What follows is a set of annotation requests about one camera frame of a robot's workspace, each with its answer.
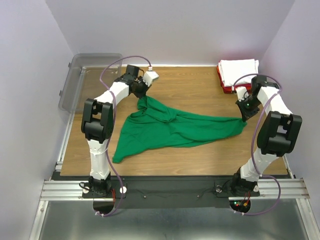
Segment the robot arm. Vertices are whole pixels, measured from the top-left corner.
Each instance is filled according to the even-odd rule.
[[[245,87],[236,88],[238,105],[242,120],[247,121],[258,113],[258,106],[265,106],[271,97],[279,91],[279,86],[267,82],[267,78],[256,76],[252,79],[252,94],[247,94]],[[291,153],[296,144],[302,118],[294,115],[278,94],[265,109],[266,119],[257,135],[257,149],[253,153],[257,169],[262,174],[276,159]],[[233,175],[233,192],[258,191],[255,186],[260,174],[256,171],[252,158]]]
[[[111,189],[110,169],[106,156],[108,142],[114,129],[114,107],[133,93],[142,98],[159,76],[155,71],[146,71],[139,76],[140,68],[128,65],[125,74],[118,77],[109,90],[84,103],[81,131],[85,134],[90,149],[91,171],[89,189],[98,195],[106,195]]]

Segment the green cloth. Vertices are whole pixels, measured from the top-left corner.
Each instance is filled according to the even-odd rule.
[[[139,111],[124,122],[114,163],[148,149],[194,147],[238,135],[247,125],[238,117],[205,116],[167,107],[152,97],[138,100]]]

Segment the white wall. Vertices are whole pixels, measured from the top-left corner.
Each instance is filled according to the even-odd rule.
[[[318,0],[296,0],[260,66],[283,84],[285,103],[302,116],[298,140],[288,160],[296,176],[304,178],[320,224],[319,10]]]
[[[217,64],[261,59],[294,0],[46,2],[73,54],[139,54],[154,64]]]
[[[0,238],[20,240],[57,160],[73,54],[44,0],[2,0],[0,22]]]

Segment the wooden table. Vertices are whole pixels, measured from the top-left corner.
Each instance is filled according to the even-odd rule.
[[[224,94],[214,67],[154,67],[159,80],[147,94],[168,107],[182,111],[224,117],[241,117],[237,96]],[[99,82],[101,68],[88,69],[80,104],[87,97],[105,91]],[[109,145],[112,157],[120,131],[128,115],[137,111],[138,99],[132,94],[118,104],[115,128]],[[250,158],[251,138],[258,115],[249,119],[243,132],[234,137],[196,147],[160,148],[125,158],[114,167],[122,176],[233,175]],[[61,176],[88,176],[90,153],[81,132],[82,114],[74,116]],[[273,162],[266,174],[286,175],[282,158]]]

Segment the folded white towel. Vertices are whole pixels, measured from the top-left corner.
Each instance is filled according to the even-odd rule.
[[[221,80],[225,87],[231,87],[235,81],[247,74],[257,74],[259,61],[254,59],[247,60],[221,60],[218,64]],[[250,84],[254,76],[247,76],[236,84]]]

